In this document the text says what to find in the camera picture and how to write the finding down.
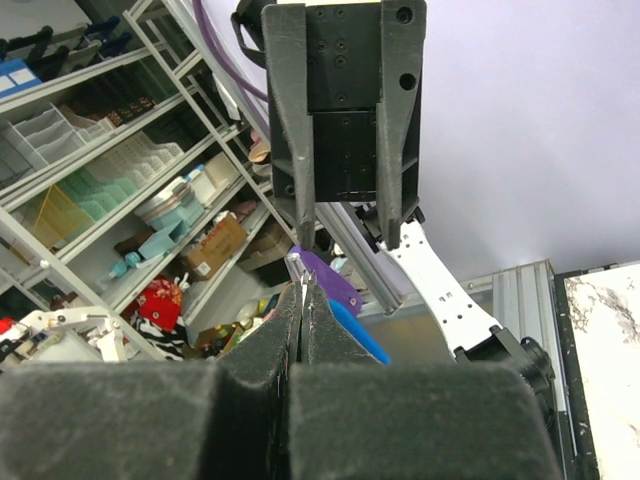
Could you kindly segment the purple key tag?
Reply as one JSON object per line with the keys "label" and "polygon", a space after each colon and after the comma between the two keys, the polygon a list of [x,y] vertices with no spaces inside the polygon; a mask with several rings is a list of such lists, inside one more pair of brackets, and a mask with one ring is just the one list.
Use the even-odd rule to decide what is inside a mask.
{"label": "purple key tag", "polygon": [[294,246],[286,254],[285,264],[292,281],[298,281],[308,273],[316,279],[330,300],[340,303],[354,317],[361,312],[363,301],[360,293],[315,253]]}

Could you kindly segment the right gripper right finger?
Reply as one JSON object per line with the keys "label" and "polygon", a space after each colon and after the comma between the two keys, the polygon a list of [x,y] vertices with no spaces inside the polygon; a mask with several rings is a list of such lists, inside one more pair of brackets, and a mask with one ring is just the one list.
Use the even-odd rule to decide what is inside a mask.
{"label": "right gripper right finger", "polygon": [[557,479],[535,390],[497,362],[377,363],[315,285],[289,288],[295,479]]}

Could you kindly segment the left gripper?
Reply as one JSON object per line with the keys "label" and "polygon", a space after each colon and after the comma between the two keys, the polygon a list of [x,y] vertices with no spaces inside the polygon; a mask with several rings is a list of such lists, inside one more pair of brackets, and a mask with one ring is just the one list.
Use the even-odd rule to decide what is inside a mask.
{"label": "left gripper", "polygon": [[315,205],[373,202],[388,249],[418,204],[424,1],[262,10],[276,204],[301,247]]}

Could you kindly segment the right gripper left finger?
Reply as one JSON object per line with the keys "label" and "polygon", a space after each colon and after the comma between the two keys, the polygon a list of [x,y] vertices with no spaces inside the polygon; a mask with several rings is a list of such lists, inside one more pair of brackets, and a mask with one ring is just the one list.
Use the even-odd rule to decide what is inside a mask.
{"label": "right gripper left finger", "polygon": [[289,348],[303,294],[223,358],[31,363],[1,377],[5,479],[287,479]]}

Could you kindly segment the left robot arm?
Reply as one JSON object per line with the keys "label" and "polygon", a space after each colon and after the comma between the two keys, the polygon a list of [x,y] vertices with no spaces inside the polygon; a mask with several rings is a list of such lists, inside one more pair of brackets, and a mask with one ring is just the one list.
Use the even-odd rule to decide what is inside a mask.
{"label": "left robot arm", "polygon": [[316,207],[375,205],[375,246],[416,288],[451,356],[515,369],[538,394],[554,372],[531,338],[517,338],[478,306],[440,260],[418,206],[419,136],[427,6],[422,1],[260,9],[272,132],[274,194],[303,246]]}

